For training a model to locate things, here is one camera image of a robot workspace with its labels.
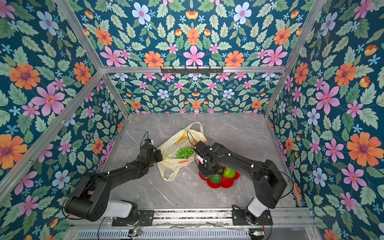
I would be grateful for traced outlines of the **green fake lime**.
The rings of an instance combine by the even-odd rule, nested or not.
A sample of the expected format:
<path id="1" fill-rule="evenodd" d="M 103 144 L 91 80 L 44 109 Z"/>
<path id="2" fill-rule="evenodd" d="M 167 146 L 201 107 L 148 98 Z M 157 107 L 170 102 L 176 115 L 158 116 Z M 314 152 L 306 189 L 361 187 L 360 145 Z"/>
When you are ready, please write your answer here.
<path id="1" fill-rule="evenodd" d="M 214 174 L 214 175 L 210 175 L 209 180 L 213 184 L 220 184 L 223 179 L 222 179 L 222 175 Z"/>

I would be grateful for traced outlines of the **green fake bell pepper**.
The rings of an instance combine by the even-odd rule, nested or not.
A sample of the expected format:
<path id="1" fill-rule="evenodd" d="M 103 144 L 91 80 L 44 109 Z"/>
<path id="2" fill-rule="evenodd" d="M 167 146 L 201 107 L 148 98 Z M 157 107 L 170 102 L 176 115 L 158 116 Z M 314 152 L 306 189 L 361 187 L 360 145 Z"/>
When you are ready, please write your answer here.
<path id="1" fill-rule="evenodd" d="M 223 176 L 227 179 L 233 179 L 236 176 L 236 171 L 230 168 L 225 168 L 223 171 Z"/>

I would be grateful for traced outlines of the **cream plastic bag with fruit print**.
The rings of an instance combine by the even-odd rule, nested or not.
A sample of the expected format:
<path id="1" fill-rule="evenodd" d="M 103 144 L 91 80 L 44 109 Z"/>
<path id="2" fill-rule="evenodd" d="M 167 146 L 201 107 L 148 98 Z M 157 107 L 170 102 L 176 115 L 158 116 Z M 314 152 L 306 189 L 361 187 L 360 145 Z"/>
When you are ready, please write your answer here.
<path id="1" fill-rule="evenodd" d="M 208 143 L 203 125 L 194 122 L 178 131 L 159 147 L 163 160 L 158 163 L 158 168 L 165 181 L 174 181 L 181 168 L 198 158 L 195 156 L 194 146 L 199 141 Z"/>

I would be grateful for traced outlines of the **red flower-shaped plate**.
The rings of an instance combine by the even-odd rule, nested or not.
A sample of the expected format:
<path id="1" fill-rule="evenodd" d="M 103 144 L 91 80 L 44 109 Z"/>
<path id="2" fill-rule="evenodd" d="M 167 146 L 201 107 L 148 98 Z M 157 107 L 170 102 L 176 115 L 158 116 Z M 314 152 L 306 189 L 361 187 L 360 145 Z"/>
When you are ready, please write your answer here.
<path id="1" fill-rule="evenodd" d="M 224 167 L 218 174 L 222 175 L 222 182 L 220 184 L 213 184 L 210 182 L 209 177 L 203 177 L 201 173 L 199 173 L 199 177 L 201 180 L 205 181 L 207 185 L 212 188 L 212 189 L 219 189 L 219 188 L 224 188 L 224 189 L 230 189 L 236 182 L 241 177 L 241 174 L 236 172 L 236 176 L 233 179 L 227 179 L 223 176 L 223 171 L 226 167 Z"/>

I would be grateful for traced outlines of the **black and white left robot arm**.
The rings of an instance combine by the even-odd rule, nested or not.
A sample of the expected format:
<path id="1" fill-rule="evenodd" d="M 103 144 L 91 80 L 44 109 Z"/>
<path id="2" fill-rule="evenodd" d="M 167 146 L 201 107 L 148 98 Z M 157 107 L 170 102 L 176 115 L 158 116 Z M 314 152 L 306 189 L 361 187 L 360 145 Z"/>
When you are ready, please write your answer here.
<path id="1" fill-rule="evenodd" d="M 95 222 L 100 218 L 126 218 L 133 204 L 110 200 L 111 191 L 129 181 L 142 178 L 154 164 L 161 162 L 161 150 L 153 144 L 140 147 L 136 160 L 103 173 L 85 173 L 67 198 L 64 211 L 80 219 Z"/>

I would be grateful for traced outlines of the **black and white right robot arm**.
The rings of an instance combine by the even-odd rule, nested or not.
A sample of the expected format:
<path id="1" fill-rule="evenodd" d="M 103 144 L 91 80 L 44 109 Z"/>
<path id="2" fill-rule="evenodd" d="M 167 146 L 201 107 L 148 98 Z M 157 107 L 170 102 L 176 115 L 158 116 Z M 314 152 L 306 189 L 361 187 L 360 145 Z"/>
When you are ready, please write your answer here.
<path id="1" fill-rule="evenodd" d="M 229 179 L 226 170 L 231 170 L 252 181 L 255 196 L 247 207 L 243 210 L 233 206 L 233 209 L 241 211 L 249 224 L 258 224 L 263 219 L 263 214 L 269 209 L 274 209 L 280 199 L 285 197 L 284 192 L 288 187 L 284 178 L 286 174 L 271 160 L 251 160 L 219 143 L 209 146 L 199 141 L 193 149 L 195 159 L 199 161 L 198 169 L 202 178 L 217 184 L 219 178 Z"/>

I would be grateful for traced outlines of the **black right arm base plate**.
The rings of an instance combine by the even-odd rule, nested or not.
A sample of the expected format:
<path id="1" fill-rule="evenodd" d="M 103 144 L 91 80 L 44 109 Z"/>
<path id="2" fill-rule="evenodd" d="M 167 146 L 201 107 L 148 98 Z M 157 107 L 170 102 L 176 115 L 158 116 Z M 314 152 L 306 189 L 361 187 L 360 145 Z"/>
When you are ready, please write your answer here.
<path id="1" fill-rule="evenodd" d="M 232 221 L 234 226 L 272 226 L 273 220 L 269 209 L 265 210 L 259 217 L 251 214 L 247 209 L 232 206 Z"/>

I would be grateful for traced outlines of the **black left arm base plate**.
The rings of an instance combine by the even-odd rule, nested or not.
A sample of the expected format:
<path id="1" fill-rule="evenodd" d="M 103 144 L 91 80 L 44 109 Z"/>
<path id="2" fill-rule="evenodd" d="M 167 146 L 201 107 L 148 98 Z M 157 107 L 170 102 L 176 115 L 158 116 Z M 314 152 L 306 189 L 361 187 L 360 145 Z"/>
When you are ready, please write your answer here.
<path id="1" fill-rule="evenodd" d="M 114 218 L 113 227 L 150 227 L 154 220 L 153 210 L 134 210 L 126 218 Z"/>

